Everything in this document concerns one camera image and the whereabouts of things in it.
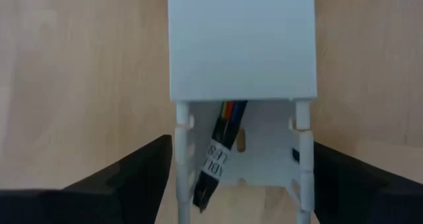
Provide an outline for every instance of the white plastic box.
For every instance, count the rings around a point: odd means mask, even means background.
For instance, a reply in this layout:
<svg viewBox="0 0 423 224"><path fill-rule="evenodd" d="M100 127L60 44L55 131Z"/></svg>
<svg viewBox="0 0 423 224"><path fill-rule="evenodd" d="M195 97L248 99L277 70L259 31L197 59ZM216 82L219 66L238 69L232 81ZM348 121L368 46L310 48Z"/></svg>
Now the white plastic box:
<svg viewBox="0 0 423 224"><path fill-rule="evenodd" d="M223 100L249 101L241 124L247 147L232 149L219 185L242 178L286 187L299 207L297 222L310 223L314 0L169 0L169 59L179 223L190 222L194 184Z"/></svg>

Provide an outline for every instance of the wooden surface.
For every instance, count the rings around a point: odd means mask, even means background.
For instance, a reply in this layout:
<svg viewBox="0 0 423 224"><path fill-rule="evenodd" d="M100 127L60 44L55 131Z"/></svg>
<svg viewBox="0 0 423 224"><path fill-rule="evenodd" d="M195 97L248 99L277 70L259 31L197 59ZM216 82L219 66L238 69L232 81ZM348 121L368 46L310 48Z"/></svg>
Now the wooden surface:
<svg viewBox="0 0 423 224"><path fill-rule="evenodd" d="M423 182L423 0L315 1L316 140ZM0 188L61 188L173 133L167 50L167 0L0 0ZM281 188L193 213L293 219ZM174 170L157 223L176 223Z"/></svg>

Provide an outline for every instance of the white label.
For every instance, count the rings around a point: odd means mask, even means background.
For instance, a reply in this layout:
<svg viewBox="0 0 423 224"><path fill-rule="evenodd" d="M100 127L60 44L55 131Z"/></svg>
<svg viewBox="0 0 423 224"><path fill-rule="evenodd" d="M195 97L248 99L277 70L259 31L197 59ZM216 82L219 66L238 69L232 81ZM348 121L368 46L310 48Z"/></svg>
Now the white label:
<svg viewBox="0 0 423 224"><path fill-rule="evenodd" d="M202 171L213 178L220 180L223 168L226 165L230 153L230 149L212 139L207 150L207 158Z"/></svg>

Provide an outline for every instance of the white plastic frame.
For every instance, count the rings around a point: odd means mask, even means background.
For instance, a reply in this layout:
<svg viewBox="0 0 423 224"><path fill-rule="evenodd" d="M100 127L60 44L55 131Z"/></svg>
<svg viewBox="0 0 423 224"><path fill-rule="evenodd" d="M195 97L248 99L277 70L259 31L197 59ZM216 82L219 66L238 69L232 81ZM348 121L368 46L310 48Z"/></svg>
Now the white plastic frame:
<svg viewBox="0 0 423 224"><path fill-rule="evenodd" d="M190 223L195 180L205 159L220 102L176 104L174 144L179 224ZM249 185L286 187L298 206L297 223L310 224L314 209L314 150L309 103L309 100L249 102L242 124L246 151L238 153L232 149L219 185L237 185L242 178ZM299 163L294 161L292 149L299 151ZM294 182L301 188L299 194L294 190Z"/></svg>

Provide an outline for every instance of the wood grain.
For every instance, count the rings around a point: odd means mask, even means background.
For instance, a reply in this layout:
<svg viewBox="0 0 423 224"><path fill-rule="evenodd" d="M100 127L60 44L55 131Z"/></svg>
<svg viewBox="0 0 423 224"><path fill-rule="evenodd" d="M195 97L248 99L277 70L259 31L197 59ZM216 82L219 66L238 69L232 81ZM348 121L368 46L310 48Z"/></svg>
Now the wood grain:
<svg viewBox="0 0 423 224"><path fill-rule="evenodd" d="M423 182L423 0L315 0L317 141ZM61 188L173 133L167 0L0 0L0 188ZM219 187L193 223L293 223ZM174 169L157 223L176 223Z"/></svg>

